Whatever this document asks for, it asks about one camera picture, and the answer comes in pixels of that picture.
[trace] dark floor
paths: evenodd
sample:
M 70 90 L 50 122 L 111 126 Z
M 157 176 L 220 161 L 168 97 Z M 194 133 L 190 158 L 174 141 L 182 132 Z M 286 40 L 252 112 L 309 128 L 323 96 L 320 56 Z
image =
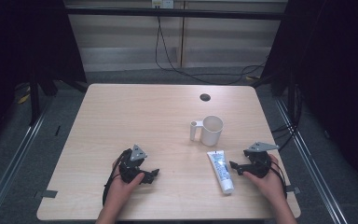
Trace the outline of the dark floor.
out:
M 238 68 L 209 68 L 188 69 L 192 73 L 239 73 Z M 235 81 L 238 76 L 200 76 L 209 82 L 228 83 Z M 89 84 L 102 83 L 164 83 L 164 84 L 205 84 L 191 77 L 185 77 L 173 72 L 162 70 L 123 71 L 115 73 L 88 74 Z M 245 77 L 233 85 L 248 85 L 252 81 Z M 37 191 L 46 189 L 65 140 L 71 130 L 84 93 L 69 86 L 58 83 L 59 91 L 54 97 L 41 94 L 41 105 L 47 105 L 43 123 L 33 139 L 25 159 L 12 182 L 4 193 L 0 203 L 0 223 L 39 223 L 36 211 L 40 200 L 34 198 Z M 17 99 L 25 89 L 16 92 Z M 269 85 L 256 89 L 260 103 L 268 120 L 271 130 L 284 125 L 284 120 L 277 107 L 277 98 L 270 93 Z M 5 126 L 0 134 L 0 179 L 6 172 L 12 158 L 29 130 L 31 107 L 30 102 L 18 105 L 15 102 L 5 117 Z M 306 105 L 303 106 L 301 121 L 298 127 L 313 160 L 318 165 L 331 194 L 338 202 L 338 207 L 346 218 L 347 223 L 358 223 L 358 174 L 347 164 L 339 153 L 337 145 L 325 137 L 324 129 L 318 123 Z M 273 134 L 280 146 L 290 137 L 287 131 Z M 345 223 L 335 222 L 326 207 L 318 185 L 315 185 L 312 175 L 304 162 L 294 141 L 290 141 L 281 153 L 286 171 L 292 186 L 299 188 L 297 200 L 301 208 L 298 223 Z M 214 221 L 214 223 L 240 223 L 243 221 Z

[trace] human hand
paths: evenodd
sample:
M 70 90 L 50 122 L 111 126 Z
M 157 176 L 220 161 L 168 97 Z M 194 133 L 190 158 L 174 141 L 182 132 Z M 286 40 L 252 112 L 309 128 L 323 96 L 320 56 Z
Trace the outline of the human hand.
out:
M 271 154 L 268 154 L 271 158 L 272 169 L 279 171 L 278 160 Z M 249 172 L 243 172 L 243 175 L 250 179 L 260 190 L 260 192 L 269 200 L 270 203 L 278 203 L 281 200 L 285 200 L 282 182 L 280 178 L 272 171 L 269 170 L 267 175 L 263 178 L 258 178 Z
M 271 168 L 278 171 L 278 160 L 271 154 Z M 272 206 L 277 224 L 297 224 L 289 203 L 283 194 L 282 182 L 280 178 L 272 171 L 269 170 L 267 175 L 263 178 L 258 178 L 249 172 L 243 172 L 243 175 L 250 179 L 260 190 L 260 192 L 268 199 Z
M 135 188 L 141 184 L 145 174 L 140 173 L 130 183 L 126 183 L 121 179 L 119 170 L 116 169 L 113 173 L 115 177 L 110 185 L 109 191 L 106 196 L 106 201 L 98 216 L 97 223 L 114 223 L 121 208 L 130 198 Z

